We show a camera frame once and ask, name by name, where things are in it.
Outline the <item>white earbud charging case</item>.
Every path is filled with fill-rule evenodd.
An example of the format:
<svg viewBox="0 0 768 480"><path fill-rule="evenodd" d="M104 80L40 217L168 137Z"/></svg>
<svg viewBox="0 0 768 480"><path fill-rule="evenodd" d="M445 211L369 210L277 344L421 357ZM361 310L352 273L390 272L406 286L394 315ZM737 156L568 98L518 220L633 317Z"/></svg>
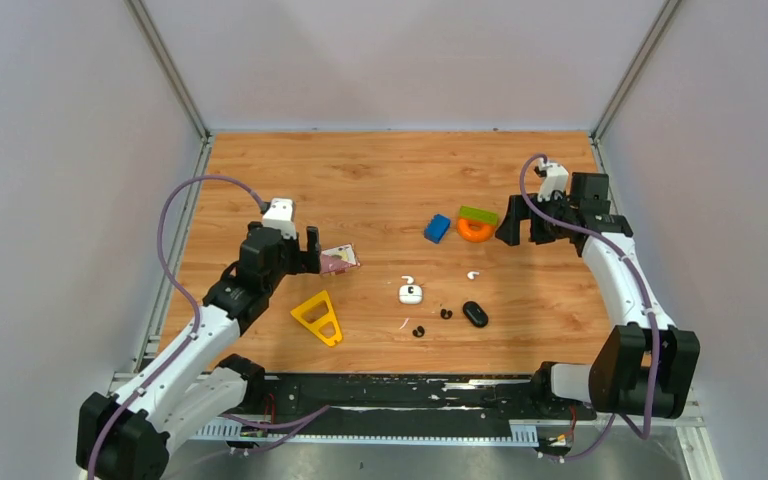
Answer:
<svg viewBox="0 0 768 480"><path fill-rule="evenodd" d="M418 305L424 297L423 289L417 284L405 284L398 290L398 300L404 305Z"/></svg>

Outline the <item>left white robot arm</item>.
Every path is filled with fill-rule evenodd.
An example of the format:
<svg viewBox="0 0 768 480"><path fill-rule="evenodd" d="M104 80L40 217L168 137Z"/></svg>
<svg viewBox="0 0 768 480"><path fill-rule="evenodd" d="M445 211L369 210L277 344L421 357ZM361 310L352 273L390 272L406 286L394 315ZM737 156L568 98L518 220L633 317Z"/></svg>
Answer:
<svg viewBox="0 0 768 480"><path fill-rule="evenodd" d="M189 327L124 386L84 401L76 463L88 477L159 479L173 453L214 417L264 405L263 368L237 354L203 383L196 379L267 310L285 276L320 272L319 231L309 226L306 236L302 249L296 234L250 223L237 260L196 305Z"/></svg>

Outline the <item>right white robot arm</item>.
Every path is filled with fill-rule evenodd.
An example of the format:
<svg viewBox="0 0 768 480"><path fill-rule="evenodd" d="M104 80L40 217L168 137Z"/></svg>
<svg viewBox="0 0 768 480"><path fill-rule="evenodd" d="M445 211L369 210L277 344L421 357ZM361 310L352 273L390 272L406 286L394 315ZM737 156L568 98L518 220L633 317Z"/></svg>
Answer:
<svg viewBox="0 0 768 480"><path fill-rule="evenodd" d="M636 256L628 220L611 212L605 174L572 176L571 190L548 199L514 194L496 237L509 246L521 242L529 221L530 242L567 239L599 287L613 324L591 364L545 361L531 390L531 403L544 417L556 417L572 402L620 415L682 415L700 355L697 335L682 330L660 306Z"/></svg>

